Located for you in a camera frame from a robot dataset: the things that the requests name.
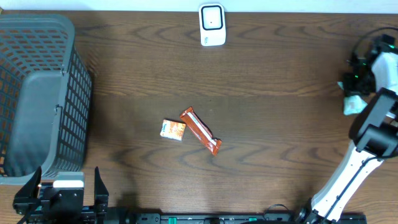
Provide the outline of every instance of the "wood grain surface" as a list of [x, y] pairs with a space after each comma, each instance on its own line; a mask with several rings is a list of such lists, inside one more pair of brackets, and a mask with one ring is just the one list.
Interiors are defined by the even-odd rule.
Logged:
[[[74, 23], [94, 80], [85, 205], [99, 166], [109, 206], [165, 213], [303, 205], [348, 147], [354, 116], [343, 116], [336, 82], [352, 46], [398, 26], [392, 15], [227, 13], [226, 44], [202, 47], [197, 13], [57, 13]], [[222, 139], [216, 157], [189, 130], [182, 142], [159, 136], [189, 106]], [[389, 160], [374, 171], [345, 211], [397, 223], [397, 169]], [[0, 223], [20, 218], [18, 189], [0, 186]]]

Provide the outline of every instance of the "basket bottom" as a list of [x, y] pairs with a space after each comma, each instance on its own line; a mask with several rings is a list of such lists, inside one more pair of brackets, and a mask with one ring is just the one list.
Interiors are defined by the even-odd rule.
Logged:
[[59, 71], [38, 71], [23, 81], [4, 160], [9, 177], [31, 174], [46, 160], [61, 79]]

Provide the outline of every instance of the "white backdrop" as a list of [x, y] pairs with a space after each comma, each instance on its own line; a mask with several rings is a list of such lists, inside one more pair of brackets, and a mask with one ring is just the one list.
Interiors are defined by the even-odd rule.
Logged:
[[197, 11], [221, 3], [228, 12], [398, 13], [398, 0], [0, 0], [3, 9]]

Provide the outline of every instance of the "basket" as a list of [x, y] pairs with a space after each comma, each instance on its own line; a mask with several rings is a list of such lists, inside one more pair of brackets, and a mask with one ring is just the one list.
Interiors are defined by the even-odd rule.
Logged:
[[0, 16], [0, 184], [80, 170], [92, 84], [74, 38], [63, 16]]

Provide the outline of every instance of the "brown packaged bar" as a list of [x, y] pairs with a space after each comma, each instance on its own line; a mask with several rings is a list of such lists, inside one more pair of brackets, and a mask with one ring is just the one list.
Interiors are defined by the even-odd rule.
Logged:
[[213, 138], [210, 130], [200, 121], [195, 112], [193, 112], [193, 108], [189, 107], [186, 109], [180, 115], [180, 118], [187, 124], [201, 143], [204, 144], [214, 156], [217, 156], [218, 149], [221, 146], [221, 140]]

